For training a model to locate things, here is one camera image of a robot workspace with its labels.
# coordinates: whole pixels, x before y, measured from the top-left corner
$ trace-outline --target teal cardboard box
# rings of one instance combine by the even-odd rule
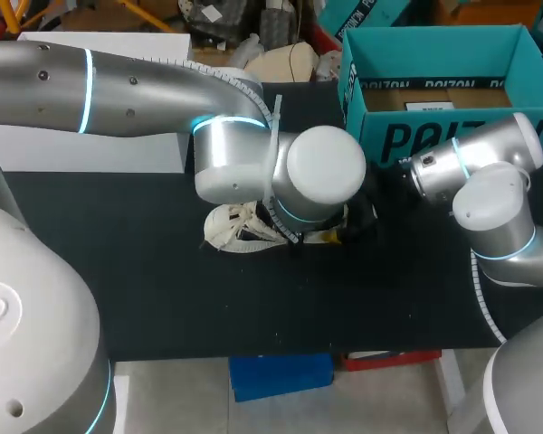
[[[342,50],[338,97],[346,130],[368,161],[389,166],[518,111],[543,146],[543,58],[521,25],[352,29]],[[388,95],[394,104],[367,108]],[[404,103],[420,95],[433,107]]]
[[[342,42],[347,29],[392,25],[409,3],[410,0],[328,0],[318,21]]]

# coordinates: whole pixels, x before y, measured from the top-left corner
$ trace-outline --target white sneaker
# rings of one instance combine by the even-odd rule
[[[257,202],[220,205],[212,210],[204,224],[205,240],[218,250],[232,253],[254,253],[284,246],[288,240],[268,226],[256,212]],[[325,244],[331,231],[304,235],[305,244]]]

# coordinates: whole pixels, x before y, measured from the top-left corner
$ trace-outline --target black table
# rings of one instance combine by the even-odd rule
[[[277,91],[282,129],[340,125],[333,85],[268,86],[266,99]],[[36,235],[89,285],[116,361],[498,343],[477,304],[466,241],[426,206],[398,216],[381,242],[233,255],[200,249],[213,205],[190,174],[7,180]],[[543,168],[530,200],[543,224]],[[543,315],[543,289],[486,278],[482,287],[507,337]]]

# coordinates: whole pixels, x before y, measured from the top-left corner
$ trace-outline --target poizon logo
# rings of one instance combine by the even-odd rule
[[[356,72],[356,65],[354,62],[350,63],[350,73],[348,74],[348,83],[346,86],[346,90],[344,91],[344,102],[342,104],[342,112],[344,113],[344,123],[346,124],[346,121],[348,119],[348,104],[352,100],[352,97],[354,96],[354,81],[356,81],[357,78],[357,72]]]

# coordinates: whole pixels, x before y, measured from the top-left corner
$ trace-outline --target yellow object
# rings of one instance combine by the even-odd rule
[[[14,12],[18,23],[20,23],[20,20],[22,20],[22,17],[24,16],[24,14],[26,14],[26,10],[28,9],[29,5],[30,5],[30,0],[20,0],[18,2],[18,6],[16,7],[16,12]]]
[[[26,27],[30,27],[31,25],[36,23],[38,20],[40,20],[43,16],[45,16],[52,10],[56,9],[57,7],[60,7],[61,5],[62,5],[62,0],[54,0],[52,4],[46,6],[41,12],[33,16],[26,23],[22,24],[22,28],[25,29]]]
[[[120,5],[125,6],[127,9],[130,10],[133,14],[137,14],[144,20],[150,22],[153,24],[156,28],[161,29],[165,33],[176,33],[175,30],[173,30],[171,27],[163,23],[161,20],[156,18],[155,16],[151,15],[149,12],[147,12],[144,9],[141,9],[134,3],[131,3],[129,0],[117,0],[117,2]]]
[[[40,18],[51,12],[52,9],[62,4],[62,0],[55,0],[51,5],[45,7],[41,12],[30,18],[26,23],[21,26],[20,22],[24,17],[24,14],[26,13],[26,9],[28,9],[30,2],[31,0],[20,0],[20,3],[16,7],[16,11],[14,11],[12,5],[10,4],[10,0],[0,0],[0,10],[2,11],[2,15],[4,16],[4,20],[6,22],[6,29],[8,30],[8,32],[12,34],[19,34],[22,28],[33,25]],[[130,10],[130,12],[140,16],[145,21],[148,21],[149,23],[155,25],[163,32],[176,33],[176,31],[169,27],[167,24],[163,23],[161,20],[151,15],[149,12],[142,9],[141,7],[131,3],[129,0],[117,0],[117,3],[125,6],[127,9]]]
[[[338,232],[337,231],[325,231],[321,235],[321,239],[323,239],[325,242],[328,242],[330,244],[341,244],[342,242],[338,239]]]
[[[2,11],[2,15],[4,16],[4,21],[6,22],[6,29],[8,30],[8,32],[13,34],[20,33],[20,21],[18,21],[18,18],[16,18],[16,12],[12,8],[12,5],[10,5],[10,0],[0,0],[0,10]]]

